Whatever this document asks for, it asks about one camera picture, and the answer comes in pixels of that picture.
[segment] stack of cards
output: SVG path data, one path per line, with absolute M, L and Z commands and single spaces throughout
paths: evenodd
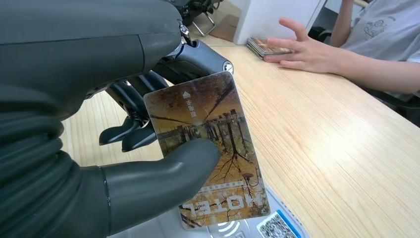
M 185 228 L 270 213 L 257 155 L 231 73 L 220 72 L 158 90 L 145 95 L 144 102 L 164 156 L 196 138 L 212 141 L 222 153 L 198 194 L 179 207 Z
M 261 59 L 263 59 L 265 56 L 282 55 L 293 52 L 286 48 L 269 47 L 266 39 L 257 38 L 249 38 L 247 47 Z

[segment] wooden desk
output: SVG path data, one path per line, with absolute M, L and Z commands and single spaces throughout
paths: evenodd
M 420 129 L 337 76 L 279 69 L 245 47 L 214 47 L 235 80 L 268 185 L 314 238 L 420 237 Z M 157 160 L 157 143 L 98 145 L 124 112 L 105 93 L 64 121 L 82 166 Z

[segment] qr code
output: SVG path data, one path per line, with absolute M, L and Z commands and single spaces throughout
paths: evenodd
M 293 231 L 277 213 L 260 224 L 258 230 L 264 238 L 296 238 Z

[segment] robotic arm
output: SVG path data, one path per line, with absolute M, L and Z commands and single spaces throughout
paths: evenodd
M 161 0 L 1 1 L 0 237 L 103 238 L 197 193 L 220 157 L 209 141 L 156 162 L 79 167 L 59 139 L 60 121 L 106 90 L 127 119 L 100 144 L 151 143 L 141 96 L 167 87 L 162 76 L 176 84 L 232 69 L 187 31 Z

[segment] human hand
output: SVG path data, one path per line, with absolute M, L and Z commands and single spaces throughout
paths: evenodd
M 269 38 L 267 43 L 272 47 L 291 49 L 294 52 L 278 56 L 266 56 L 266 62 L 279 63 L 281 67 L 299 69 L 317 73 L 337 73 L 341 59 L 346 57 L 347 50 L 336 48 L 310 38 L 304 25 L 291 19 L 281 18 L 280 25 L 293 30 L 296 39 Z

